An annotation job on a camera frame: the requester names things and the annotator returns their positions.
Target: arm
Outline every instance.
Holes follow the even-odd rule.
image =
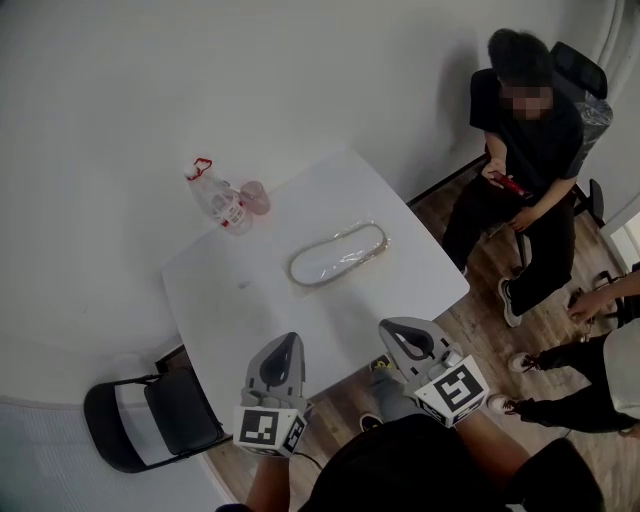
[[[482,169],[482,176],[484,176],[492,185],[504,188],[497,181],[493,179],[492,174],[494,172],[500,172],[502,174],[507,173],[507,146],[500,138],[500,135],[493,132],[484,132],[484,139],[487,142],[487,148],[489,149],[489,155],[491,155],[491,161]]]
[[[613,284],[585,293],[569,310],[569,315],[574,317],[576,322],[584,322],[607,302],[630,295],[640,295],[640,272],[633,272]]]
[[[458,435],[471,458],[499,489],[504,490],[516,472],[530,458],[518,442],[476,411],[456,425]]]
[[[289,459],[263,457],[247,497],[247,507],[253,512],[288,512],[289,497]]]
[[[556,179],[535,206],[525,206],[522,208],[522,210],[509,221],[509,226],[511,226],[514,231],[524,231],[527,229],[558,204],[558,202],[571,191],[576,181],[577,178],[569,178],[568,180]]]

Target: sneaker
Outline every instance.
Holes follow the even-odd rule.
[[[522,322],[522,316],[513,314],[511,309],[511,295],[509,294],[509,279],[503,277],[498,282],[498,293],[504,302],[504,319],[510,327],[518,327]]]
[[[394,368],[394,365],[391,358],[387,354],[383,354],[375,361],[369,363],[369,370],[373,371],[376,368]]]
[[[362,430],[363,432],[367,432],[368,430],[372,430],[380,426],[382,426],[382,420],[375,414],[365,412],[362,416],[360,416],[360,430]]]
[[[517,400],[509,398],[507,395],[492,395],[487,400],[487,407],[496,414],[517,414]]]
[[[538,358],[536,356],[532,356],[526,352],[520,352],[509,359],[509,370],[514,373],[525,373],[530,370],[542,370],[542,368],[540,368]]]

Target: plastic bottle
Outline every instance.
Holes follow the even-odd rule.
[[[198,158],[185,171],[191,193],[202,211],[226,231],[242,235],[251,229],[253,217],[238,195],[213,174],[213,163]]]

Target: white sneaker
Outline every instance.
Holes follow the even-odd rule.
[[[539,371],[538,358],[526,352],[520,352],[509,359],[509,370],[514,373]]]
[[[504,319],[510,327],[518,327],[522,323],[522,316],[513,314],[511,296],[509,295],[509,279],[506,277],[498,281],[498,293],[504,302]]]
[[[487,400],[487,407],[496,414],[516,414],[518,402],[507,395],[491,395]]]

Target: cable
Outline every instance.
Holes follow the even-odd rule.
[[[301,457],[304,457],[305,459],[309,459],[311,462],[313,462],[316,467],[322,471],[324,468],[320,465],[320,463],[314,459],[313,457],[311,457],[310,455],[307,455],[306,453],[302,453],[302,452],[295,452],[294,455],[300,455]]]

